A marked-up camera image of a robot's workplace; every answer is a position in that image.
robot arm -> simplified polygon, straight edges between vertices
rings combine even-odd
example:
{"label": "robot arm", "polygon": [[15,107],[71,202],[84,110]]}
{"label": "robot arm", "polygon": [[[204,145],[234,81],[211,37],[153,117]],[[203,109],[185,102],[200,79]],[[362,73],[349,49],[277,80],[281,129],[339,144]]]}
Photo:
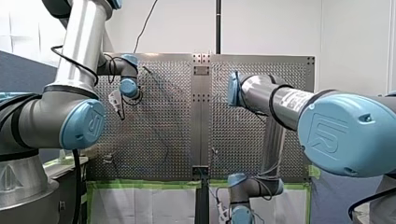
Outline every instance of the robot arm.
{"label": "robot arm", "polygon": [[[97,74],[135,82],[136,59],[123,55],[103,60],[102,35],[113,9],[107,0],[75,1],[63,18],[67,32],[55,80],[42,95],[0,93],[0,219],[5,222],[58,222],[58,184],[47,179],[38,149],[80,149],[96,143],[105,123],[105,109],[93,89]],[[118,68],[108,73],[113,63]],[[122,86],[124,95],[138,94],[134,86]],[[35,207],[43,208],[42,213],[26,212]]]}
{"label": "robot arm", "polygon": [[396,169],[396,100],[340,91],[317,94],[268,76],[232,74],[229,105],[261,111],[297,132],[304,154],[335,175],[370,177]]}

green tape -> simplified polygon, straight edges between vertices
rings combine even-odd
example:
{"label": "green tape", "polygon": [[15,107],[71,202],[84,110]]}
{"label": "green tape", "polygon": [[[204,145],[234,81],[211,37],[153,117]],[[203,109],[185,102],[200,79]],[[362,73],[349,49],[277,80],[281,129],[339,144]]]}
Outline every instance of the green tape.
{"label": "green tape", "polygon": [[67,156],[64,160],[59,161],[58,159],[52,160],[52,161],[47,161],[46,163],[43,164],[44,168],[47,168],[53,164],[60,164],[60,165],[74,165],[74,159],[73,157]]}
{"label": "green tape", "polygon": [[87,188],[87,200],[88,200],[88,224],[91,224],[91,213],[92,213],[92,197],[93,197],[93,189]]}
{"label": "green tape", "polygon": [[87,193],[81,196],[81,204],[87,202]]}
{"label": "green tape", "polygon": [[[227,181],[211,179],[209,186],[211,188],[227,188]],[[86,196],[86,200],[88,202],[88,223],[91,223],[92,197],[93,197],[93,191],[96,189],[199,189],[200,187],[201,187],[200,181],[161,182],[161,181],[129,180],[129,179],[117,179],[110,181],[89,181],[87,182],[87,194],[84,195]],[[310,224],[311,185],[309,183],[285,184],[284,189],[306,190],[305,218],[306,218],[306,224]]]}
{"label": "green tape", "polygon": [[312,193],[312,186],[310,183],[306,183],[306,224],[311,223],[311,193]]}
{"label": "green tape", "polygon": [[320,179],[320,169],[314,165],[308,166],[309,176],[314,177],[315,179]]}
{"label": "green tape", "polygon": [[89,189],[199,189],[200,181],[147,181],[147,180],[111,180],[90,181],[87,183]]}

metal pegboard panel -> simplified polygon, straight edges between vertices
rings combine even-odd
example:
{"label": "metal pegboard panel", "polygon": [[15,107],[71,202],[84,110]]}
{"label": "metal pegboard panel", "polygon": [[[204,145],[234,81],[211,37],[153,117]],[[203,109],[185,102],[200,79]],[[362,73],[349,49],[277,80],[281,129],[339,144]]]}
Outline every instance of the metal pegboard panel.
{"label": "metal pegboard panel", "polygon": [[120,79],[110,84],[108,77],[100,77],[96,87],[106,107],[106,126],[89,179],[191,180],[192,56],[136,56],[144,95],[140,104],[124,106],[124,121],[107,100]]}
{"label": "metal pegboard panel", "polygon": [[[279,76],[297,89],[312,91],[314,64],[313,57],[211,56],[213,113],[208,127],[211,178],[225,178],[235,172],[257,174],[262,166],[262,152],[266,150],[263,148],[265,119],[260,120],[246,109],[227,106],[227,81],[231,72]],[[305,182],[307,164],[296,133],[287,131],[280,165],[282,178],[287,182]]]}

white wall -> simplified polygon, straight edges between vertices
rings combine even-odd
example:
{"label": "white wall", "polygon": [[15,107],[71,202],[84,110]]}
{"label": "white wall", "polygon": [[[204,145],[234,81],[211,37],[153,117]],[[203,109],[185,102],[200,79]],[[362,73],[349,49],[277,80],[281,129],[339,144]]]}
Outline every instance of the white wall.
{"label": "white wall", "polygon": [[316,77],[319,76],[321,1],[222,3],[222,53],[315,56]]}
{"label": "white wall", "polygon": [[323,0],[319,88],[388,91],[390,0]]}
{"label": "white wall", "polygon": [[[133,52],[154,0],[123,1],[106,28],[117,52]],[[215,50],[214,0],[158,1],[137,52],[192,53]]]}
{"label": "white wall", "polygon": [[0,0],[0,50],[56,66],[50,47],[62,45],[64,34],[41,0]]}

perforated metal panel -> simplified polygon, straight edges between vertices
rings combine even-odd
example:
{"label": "perforated metal panel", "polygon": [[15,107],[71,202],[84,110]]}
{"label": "perforated metal panel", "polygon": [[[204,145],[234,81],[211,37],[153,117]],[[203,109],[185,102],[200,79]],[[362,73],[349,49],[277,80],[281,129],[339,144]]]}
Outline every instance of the perforated metal panel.
{"label": "perforated metal panel", "polygon": [[[124,121],[107,100],[120,85],[119,78],[112,84],[107,77],[100,78],[96,89],[106,106],[106,126],[90,178],[190,180],[191,56],[138,58],[138,82],[144,95],[139,105],[124,106]],[[113,162],[104,162],[108,155]]]}
{"label": "perforated metal panel", "polygon": [[[244,172],[257,174],[261,170],[265,119],[261,120],[243,108],[227,106],[227,80],[232,71],[240,74],[282,77],[291,86],[312,91],[314,88],[314,58],[282,56],[213,56],[211,117],[211,178]],[[303,182],[307,178],[307,160],[300,150],[296,133],[287,131],[282,152],[280,173],[287,182]]]}
{"label": "perforated metal panel", "polygon": [[[199,163],[209,164],[211,178],[256,174],[262,165],[265,121],[246,109],[227,106],[228,76],[235,70],[271,74],[299,89],[314,87],[313,58],[210,55],[210,63],[205,62],[208,78],[193,73],[197,58],[192,56],[137,55],[144,96],[139,105],[125,106],[125,121],[107,100],[119,79],[109,84],[107,77],[100,78],[97,92],[106,106],[106,127],[89,168],[90,179],[191,180],[191,166]],[[106,162],[108,155],[113,162]],[[296,135],[287,133],[281,165],[284,180],[304,181],[305,162]]]}

